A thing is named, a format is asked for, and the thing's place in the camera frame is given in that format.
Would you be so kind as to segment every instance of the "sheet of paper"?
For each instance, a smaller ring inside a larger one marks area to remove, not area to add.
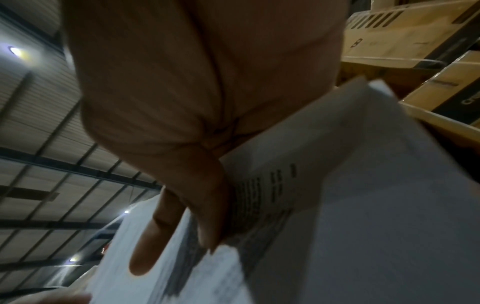
[[[93,304],[479,302],[471,182],[382,83],[350,82],[221,161],[236,190],[226,244],[200,248],[186,212],[132,276],[153,198],[121,225]]]

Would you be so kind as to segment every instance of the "metal ceiling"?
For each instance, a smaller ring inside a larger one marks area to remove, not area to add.
[[[0,304],[72,283],[161,188],[85,134],[59,27],[58,0],[0,0]]]

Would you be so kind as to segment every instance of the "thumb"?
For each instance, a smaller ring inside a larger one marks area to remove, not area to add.
[[[143,232],[132,258],[130,271],[149,271],[173,235],[185,207],[198,222],[200,245],[214,249],[221,235],[229,206],[229,184],[218,159],[204,147],[191,144],[162,155],[122,155],[165,185],[152,220]]]

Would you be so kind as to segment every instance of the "white paper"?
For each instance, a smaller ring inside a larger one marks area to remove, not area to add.
[[[355,80],[223,157],[239,233],[213,255],[186,212],[155,267],[131,275],[158,198],[140,204],[93,304],[480,302],[479,200],[389,94]]]

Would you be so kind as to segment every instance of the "human hand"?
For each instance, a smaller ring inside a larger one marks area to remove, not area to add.
[[[88,304],[91,299],[89,293],[74,293],[62,288],[22,296],[11,304]]]
[[[330,91],[345,0],[64,0],[87,132],[164,185],[132,259],[147,272],[185,207],[215,248],[229,184],[218,158]]]

